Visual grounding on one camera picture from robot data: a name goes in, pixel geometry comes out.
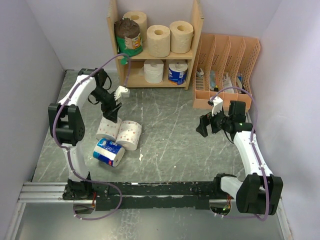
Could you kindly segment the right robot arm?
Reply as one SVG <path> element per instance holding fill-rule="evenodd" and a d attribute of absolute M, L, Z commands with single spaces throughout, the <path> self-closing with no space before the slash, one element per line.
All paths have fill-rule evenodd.
<path fill-rule="evenodd" d="M 196 132 L 203 137 L 208 136 L 208 127 L 213 134 L 224 132 L 239 152 L 245 179 L 240 181 L 232 174 L 218 174 L 213 181 L 212 193 L 218 199 L 226 195 L 235 199 L 240 213 L 262 219 L 273 216 L 283 190 L 283 180 L 272 173 L 262 156 L 254 126 L 246 121 L 246 103 L 232 100 L 228 114 L 224 113 L 223 103 L 218 96 L 208 101 L 212 110 L 200 116 Z"/>

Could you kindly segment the green brown paper roll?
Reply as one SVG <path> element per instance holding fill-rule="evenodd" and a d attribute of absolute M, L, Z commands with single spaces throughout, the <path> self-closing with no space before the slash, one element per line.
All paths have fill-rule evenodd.
<path fill-rule="evenodd" d="M 130 18 L 116 21 L 114 33 L 120 53 L 133 57 L 143 51 L 140 26 L 135 21 Z"/>

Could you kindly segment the plain white roll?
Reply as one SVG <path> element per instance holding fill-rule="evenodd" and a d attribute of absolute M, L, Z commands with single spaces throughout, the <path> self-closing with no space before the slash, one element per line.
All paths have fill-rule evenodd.
<path fill-rule="evenodd" d="M 168 68 L 174 72 L 184 72 L 188 69 L 188 64 L 182 59 L 170 59 Z"/>
<path fill-rule="evenodd" d="M 150 84 L 163 81 L 164 62 L 161 59 L 147 59 L 143 65 L 144 78 Z"/>

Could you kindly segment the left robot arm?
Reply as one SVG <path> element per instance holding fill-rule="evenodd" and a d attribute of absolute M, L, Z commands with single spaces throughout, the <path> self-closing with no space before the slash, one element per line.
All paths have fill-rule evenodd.
<path fill-rule="evenodd" d="M 78 72 L 76 82 L 67 95 L 58 103 L 48 106 L 50 134 L 62 149 L 68 166 L 68 180 L 62 198 L 64 200 L 86 200 L 93 193 L 90 171 L 85 163 L 82 140 L 85 123 L 81 109 L 89 96 L 101 104 L 102 116 L 113 123 L 118 121 L 122 104 L 115 92 L 104 89 L 109 75 L 104 69 L 86 69 Z"/>

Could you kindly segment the beige paper roll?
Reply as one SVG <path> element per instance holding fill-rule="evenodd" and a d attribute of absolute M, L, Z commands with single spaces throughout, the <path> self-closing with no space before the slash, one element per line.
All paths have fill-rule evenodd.
<path fill-rule="evenodd" d="M 185 54 L 191 48 L 194 35 L 193 26 L 186 21 L 174 21 L 169 25 L 170 50 L 176 54 Z"/>
<path fill-rule="evenodd" d="M 171 31 L 164 25 L 151 25 L 147 29 L 147 50 L 155 58 L 165 58 L 171 51 Z"/>
<path fill-rule="evenodd" d="M 129 18 L 139 25 L 140 37 L 144 43 L 147 40 L 147 15 L 141 11 L 128 11 L 123 15 L 124 18 Z"/>

